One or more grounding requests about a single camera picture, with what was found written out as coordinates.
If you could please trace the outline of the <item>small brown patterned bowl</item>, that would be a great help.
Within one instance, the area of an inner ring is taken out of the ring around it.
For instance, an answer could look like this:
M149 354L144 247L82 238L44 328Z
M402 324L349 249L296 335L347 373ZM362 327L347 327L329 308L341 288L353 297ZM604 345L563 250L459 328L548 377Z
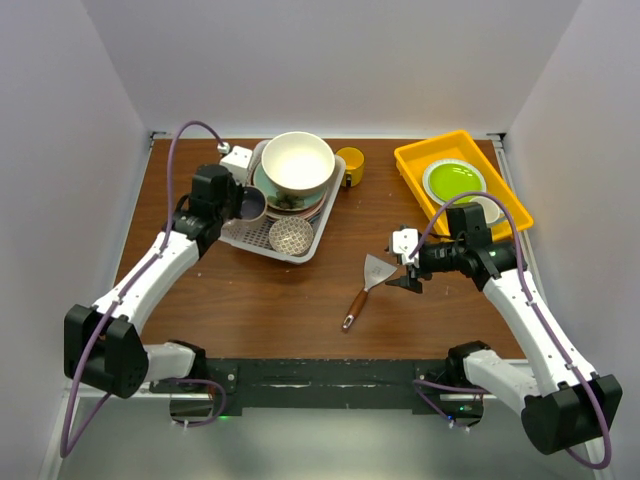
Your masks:
M270 246L279 253L289 256L305 254L313 242L314 232L311 224L300 217L287 217L277 220L268 233Z

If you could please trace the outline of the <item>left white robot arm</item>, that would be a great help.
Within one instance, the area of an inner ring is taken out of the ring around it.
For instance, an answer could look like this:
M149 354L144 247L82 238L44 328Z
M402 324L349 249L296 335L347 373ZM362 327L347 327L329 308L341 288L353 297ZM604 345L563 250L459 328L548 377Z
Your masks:
M140 335L173 284L240 215L243 187L221 165L196 170L189 194L134 268L90 306L74 305L64 319L65 375L119 398L146 382L172 379L185 392L200 390L207 368L201 350L185 342L145 345Z

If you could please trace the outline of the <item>mint green flower plate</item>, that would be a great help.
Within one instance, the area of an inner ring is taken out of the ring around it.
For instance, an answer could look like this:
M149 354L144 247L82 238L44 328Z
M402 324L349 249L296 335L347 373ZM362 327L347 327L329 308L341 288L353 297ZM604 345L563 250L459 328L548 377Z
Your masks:
M254 169L252 185L263 192L269 207L284 212L297 212L311 208L320 202L326 193L325 188L306 196L286 193L268 178L261 163Z

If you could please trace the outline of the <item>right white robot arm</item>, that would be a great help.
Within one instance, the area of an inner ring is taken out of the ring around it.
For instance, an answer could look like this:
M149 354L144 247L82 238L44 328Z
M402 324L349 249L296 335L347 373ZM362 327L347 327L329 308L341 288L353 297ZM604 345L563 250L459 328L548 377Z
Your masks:
M574 446L601 439L604 453L596 468L612 457L610 428L623 390L613 375L600 375L562 331L537 291L518 240L496 242L480 204L443 209L451 238L429 243L416 229L392 233L389 251L405 275L393 285L415 293L435 273L459 272L501 314L525 354L525 374L486 343L450 349L445 380L416 379L418 389L469 395L492 394L515 412L525 434L542 454L571 453Z

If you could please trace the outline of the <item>pink polka dot plate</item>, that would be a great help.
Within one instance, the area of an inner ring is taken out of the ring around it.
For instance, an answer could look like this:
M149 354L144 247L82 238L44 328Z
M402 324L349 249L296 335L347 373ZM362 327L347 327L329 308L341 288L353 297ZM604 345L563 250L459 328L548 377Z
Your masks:
M304 210L300 210L300 211L282 211L282 210L272 209L271 207L268 207L266 211L266 217L271 221L277 221L277 220L288 218L288 217L291 217L291 218L298 217L307 221L312 221L313 218L317 217L320 214L324 206L324 203L325 203L325 199L322 198L311 207Z

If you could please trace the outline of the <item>white bowl patterned inside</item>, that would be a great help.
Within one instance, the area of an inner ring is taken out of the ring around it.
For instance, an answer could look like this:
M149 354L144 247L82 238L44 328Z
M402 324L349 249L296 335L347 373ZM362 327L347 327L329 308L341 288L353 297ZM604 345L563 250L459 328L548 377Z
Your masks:
M287 132L269 140L261 153L267 178L280 190L310 196L322 190L333 175L336 160L331 147L308 132Z

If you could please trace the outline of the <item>pink mug purple interior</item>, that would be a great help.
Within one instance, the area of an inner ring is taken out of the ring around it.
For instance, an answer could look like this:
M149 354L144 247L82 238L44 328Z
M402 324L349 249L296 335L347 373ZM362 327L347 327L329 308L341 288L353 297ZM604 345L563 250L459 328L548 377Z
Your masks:
M266 210L267 200L264 193L254 186L246 186L236 224L248 229L258 228L264 221Z

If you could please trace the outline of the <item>white perforated plastic basket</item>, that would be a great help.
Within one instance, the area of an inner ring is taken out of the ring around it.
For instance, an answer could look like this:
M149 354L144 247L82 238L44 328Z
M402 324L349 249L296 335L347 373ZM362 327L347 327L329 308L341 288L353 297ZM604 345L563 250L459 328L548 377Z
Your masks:
M247 182L243 185L253 186L252 177L256 166L261 163L261 153L269 140L260 142L253 151L253 157L251 165L249 167L249 173ZM325 199L324 206L320 214L313 218L312 221L308 221L314 232L313 242L309 250L301 256L289 256L276 252L269 243L268 233L270 227L276 222L269 220L266 216L262 225L255 229L248 229L236 224L236 220L229 222L223 227L223 233L221 234L221 240L241 250L249 251L258 255L270 257L280 261L289 262L292 264L302 264L310 260L318 247L320 239L326 228L326 224L329 220L334 202L339 192L343 174L345 172L345 162L335 155L336 165L333 175L325 185L326 193L323 196Z

